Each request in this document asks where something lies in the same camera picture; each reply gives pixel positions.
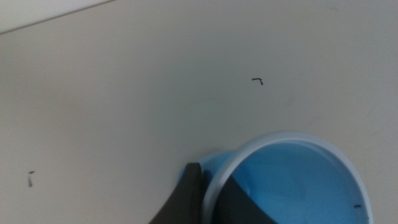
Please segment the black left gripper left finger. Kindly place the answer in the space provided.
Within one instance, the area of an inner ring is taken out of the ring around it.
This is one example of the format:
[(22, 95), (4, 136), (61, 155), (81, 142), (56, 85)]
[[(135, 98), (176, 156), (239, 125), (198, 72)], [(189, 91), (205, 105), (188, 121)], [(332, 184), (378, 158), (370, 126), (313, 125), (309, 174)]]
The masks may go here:
[(200, 223), (203, 201), (203, 176), (197, 162), (188, 163), (172, 194), (150, 224)]

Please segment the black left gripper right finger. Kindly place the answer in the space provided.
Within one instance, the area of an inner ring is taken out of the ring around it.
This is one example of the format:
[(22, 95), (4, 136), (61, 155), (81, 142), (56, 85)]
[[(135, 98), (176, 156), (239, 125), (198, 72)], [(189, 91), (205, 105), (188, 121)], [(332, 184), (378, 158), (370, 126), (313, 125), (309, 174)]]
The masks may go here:
[(244, 192), (233, 177), (224, 184), (213, 212), (215, 224), (276, 224)]

